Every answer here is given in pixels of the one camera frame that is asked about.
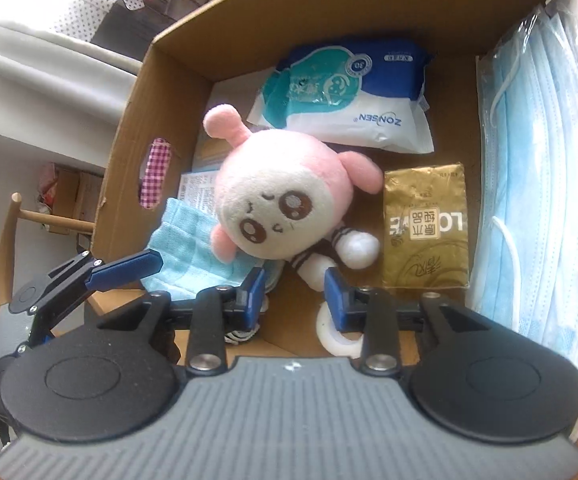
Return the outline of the blue wet wipes pack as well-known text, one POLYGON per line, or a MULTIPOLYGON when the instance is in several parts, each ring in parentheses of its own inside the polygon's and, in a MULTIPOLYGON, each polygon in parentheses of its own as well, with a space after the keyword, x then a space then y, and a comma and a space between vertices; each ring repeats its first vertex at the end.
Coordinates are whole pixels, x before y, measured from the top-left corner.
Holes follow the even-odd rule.
POLYGON ((327 143, 431 154, 425 98, 431 60, 401 38, 298 47, 267 77, 248 120, 327 143))

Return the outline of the white tape roll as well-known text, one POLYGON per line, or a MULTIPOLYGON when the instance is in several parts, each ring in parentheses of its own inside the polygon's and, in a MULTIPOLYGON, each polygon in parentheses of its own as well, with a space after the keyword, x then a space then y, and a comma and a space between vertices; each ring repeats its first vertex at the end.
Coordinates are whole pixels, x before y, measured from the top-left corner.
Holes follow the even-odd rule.
POLYGON ((350 339, 333 324, 327 302, 319 307, 316 317, 316 336, 321 346, 332 356, 357 360, 361 357, 364 336, 350 339))

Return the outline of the gold tissue packet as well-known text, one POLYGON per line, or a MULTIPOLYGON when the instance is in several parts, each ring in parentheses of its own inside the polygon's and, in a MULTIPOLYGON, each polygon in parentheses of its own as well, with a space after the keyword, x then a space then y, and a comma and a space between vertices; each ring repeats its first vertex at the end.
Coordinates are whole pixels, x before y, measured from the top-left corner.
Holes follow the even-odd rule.
POLYGON ((387 172, 383 219, 385 287, 435 290, 469 285, 464 166, 387 172))

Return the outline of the white curtain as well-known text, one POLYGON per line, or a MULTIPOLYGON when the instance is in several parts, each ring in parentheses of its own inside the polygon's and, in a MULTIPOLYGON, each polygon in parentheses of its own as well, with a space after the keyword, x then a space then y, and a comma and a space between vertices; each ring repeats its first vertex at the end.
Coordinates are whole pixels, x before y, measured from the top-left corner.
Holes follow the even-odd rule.
POLYGON ((0 23, 0 144, 104 170, 140 66, 95 44, 0 23))

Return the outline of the magenta checkered tablecloth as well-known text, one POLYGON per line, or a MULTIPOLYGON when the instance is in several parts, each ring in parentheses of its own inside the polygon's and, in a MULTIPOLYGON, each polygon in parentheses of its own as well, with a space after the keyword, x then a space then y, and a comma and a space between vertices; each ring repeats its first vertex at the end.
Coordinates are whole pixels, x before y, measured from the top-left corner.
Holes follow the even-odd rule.
POLYGON ((158 206, 171 156, 171 144, 167 140, 157 138, 151 142, 138 193, 143 208, 153 209, 158 206))

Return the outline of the pink plush toy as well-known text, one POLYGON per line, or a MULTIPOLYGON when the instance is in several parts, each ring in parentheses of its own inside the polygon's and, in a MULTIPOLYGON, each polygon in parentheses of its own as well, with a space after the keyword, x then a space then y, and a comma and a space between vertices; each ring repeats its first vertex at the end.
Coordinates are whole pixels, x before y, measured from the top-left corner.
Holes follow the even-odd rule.
POLYGON ((377 237, 344 222, 356 190, 382 190, 385 177, 369 157, 298 131, 238 133, 215 180, 210 246, 219 261, 239 252, 286 261, 315 292, 338 263, 352 270, 375 263, 377 237))

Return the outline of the polka dot cloth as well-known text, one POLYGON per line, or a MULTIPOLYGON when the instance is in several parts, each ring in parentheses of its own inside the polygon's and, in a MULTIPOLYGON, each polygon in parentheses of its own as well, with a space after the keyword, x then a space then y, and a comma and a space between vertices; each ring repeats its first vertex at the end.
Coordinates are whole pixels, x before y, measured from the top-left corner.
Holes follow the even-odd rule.
POLYGON ((81 41, 91 41, 117 3, 129 11, 137 11, 145 6, 144 0, 72 0, 53 26, 54 32, 81 41))

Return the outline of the cardboard boxes by wall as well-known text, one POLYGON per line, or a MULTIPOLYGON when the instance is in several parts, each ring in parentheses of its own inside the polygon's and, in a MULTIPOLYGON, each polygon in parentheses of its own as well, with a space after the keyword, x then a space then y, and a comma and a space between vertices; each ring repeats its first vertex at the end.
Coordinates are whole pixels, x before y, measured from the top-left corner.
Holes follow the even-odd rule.
POLYGON ((103 177, 49 162, 41 168, 36 209, 41 214, 94 222, 103 177))

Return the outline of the cotton swab bag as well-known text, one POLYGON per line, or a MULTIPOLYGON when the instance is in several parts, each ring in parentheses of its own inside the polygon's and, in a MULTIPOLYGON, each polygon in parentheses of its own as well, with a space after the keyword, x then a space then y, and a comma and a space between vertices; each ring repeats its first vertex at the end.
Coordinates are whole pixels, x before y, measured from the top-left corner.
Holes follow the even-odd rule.
POLYGON ((193 165, 195 172, 216 170, 221 167, 238 138, 238 130, 250 132, 261 130, 252 125, 248 117, 255 100, 266 79, 265 73, 254 73, 218 82, 213 86, 204 112, 195 151, 193 165))

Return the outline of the black wooden chair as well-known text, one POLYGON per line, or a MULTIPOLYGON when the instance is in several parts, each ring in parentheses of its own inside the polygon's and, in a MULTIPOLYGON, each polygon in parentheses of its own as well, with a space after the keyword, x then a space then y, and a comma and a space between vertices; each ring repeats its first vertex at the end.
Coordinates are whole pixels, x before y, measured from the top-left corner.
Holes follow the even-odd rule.
POLYGON ((76 254, 76 234, 91 235, 94 223, 24 209, 12 193, 0 237, 0 304, 17 286, 76 254))

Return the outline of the blue white medicine box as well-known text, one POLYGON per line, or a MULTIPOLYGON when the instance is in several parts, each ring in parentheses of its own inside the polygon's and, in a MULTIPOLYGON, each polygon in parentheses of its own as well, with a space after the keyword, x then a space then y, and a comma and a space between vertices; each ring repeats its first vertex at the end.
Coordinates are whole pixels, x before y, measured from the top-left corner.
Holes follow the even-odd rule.
POLYGON ((212 170, 182 174, 176 198, 204 214, 216 217, 214 187, 218 173, 212 170))

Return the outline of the teal knitted cloth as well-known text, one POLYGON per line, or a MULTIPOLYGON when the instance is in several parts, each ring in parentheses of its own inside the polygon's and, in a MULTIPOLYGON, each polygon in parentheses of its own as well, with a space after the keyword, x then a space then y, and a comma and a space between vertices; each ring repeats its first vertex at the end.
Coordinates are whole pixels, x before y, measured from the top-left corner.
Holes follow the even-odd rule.
POLYGON ((269 292, 283 273, 282 261, 260 260, 239 252, 234 261, 223 263, 213 255, 210 234, 215 218, 170 197, 161 224, 153 231, 147 247, 159 252, 162 268, 142 279, 147 292, 168 292, 171 299, 186 300, 214 286, 239 286, 256 266, 264 269, 269 292))

